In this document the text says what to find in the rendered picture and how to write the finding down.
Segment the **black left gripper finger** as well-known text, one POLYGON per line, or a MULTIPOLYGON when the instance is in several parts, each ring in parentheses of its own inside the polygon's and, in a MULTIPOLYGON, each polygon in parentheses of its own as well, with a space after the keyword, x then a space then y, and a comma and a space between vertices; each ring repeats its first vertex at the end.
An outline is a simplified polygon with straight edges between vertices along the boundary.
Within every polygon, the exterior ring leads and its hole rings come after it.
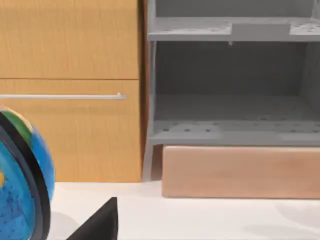
POLYGON ((117 197, 111 197, 66 240, 118 240, 117 197))

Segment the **wooden cupboard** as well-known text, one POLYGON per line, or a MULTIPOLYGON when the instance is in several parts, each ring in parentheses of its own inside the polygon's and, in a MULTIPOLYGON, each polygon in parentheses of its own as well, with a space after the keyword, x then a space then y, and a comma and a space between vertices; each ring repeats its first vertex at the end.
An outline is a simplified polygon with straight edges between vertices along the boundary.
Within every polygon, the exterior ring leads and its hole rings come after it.
POLYGON ((57 78, 3 78, 7 79, 23 79, 23 80, 137 80, 139 81, 139 112, 140 112, 140 147, 141 147, 141 177, 143 169, 143 156, 145 152, 145 142, 147 135, 147 119, 148 119, 148 99, 147 99, 147 43, 146 43, 146 0, 138 1, 138 77, 136 79, 57 79, 57 78))

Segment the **pale wooden drawer front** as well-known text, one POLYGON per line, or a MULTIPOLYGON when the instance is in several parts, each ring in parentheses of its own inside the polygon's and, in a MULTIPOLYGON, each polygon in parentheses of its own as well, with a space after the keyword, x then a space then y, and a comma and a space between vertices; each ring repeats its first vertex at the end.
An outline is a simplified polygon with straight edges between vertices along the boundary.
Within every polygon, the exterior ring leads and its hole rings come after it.
POLYGON ((162 194, 320 199, 320 147, 165 146, 162 194))

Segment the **wooden cupboard door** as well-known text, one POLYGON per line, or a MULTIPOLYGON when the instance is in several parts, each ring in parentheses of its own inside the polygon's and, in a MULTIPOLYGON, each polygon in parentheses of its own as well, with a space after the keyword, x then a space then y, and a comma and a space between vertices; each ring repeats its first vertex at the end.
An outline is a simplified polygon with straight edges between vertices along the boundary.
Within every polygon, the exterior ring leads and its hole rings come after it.
POLYGON ((137 79, 138 0, 0 0, 0 78, 137 79))

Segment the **grey open shelf cabinet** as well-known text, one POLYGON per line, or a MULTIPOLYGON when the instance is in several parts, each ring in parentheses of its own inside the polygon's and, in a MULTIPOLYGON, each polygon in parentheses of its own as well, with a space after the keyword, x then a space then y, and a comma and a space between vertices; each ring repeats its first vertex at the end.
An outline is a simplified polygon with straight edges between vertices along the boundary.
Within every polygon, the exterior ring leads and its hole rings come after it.
POLYGON ((156 145, 320 147, 320 0, 148 0, 156 145))

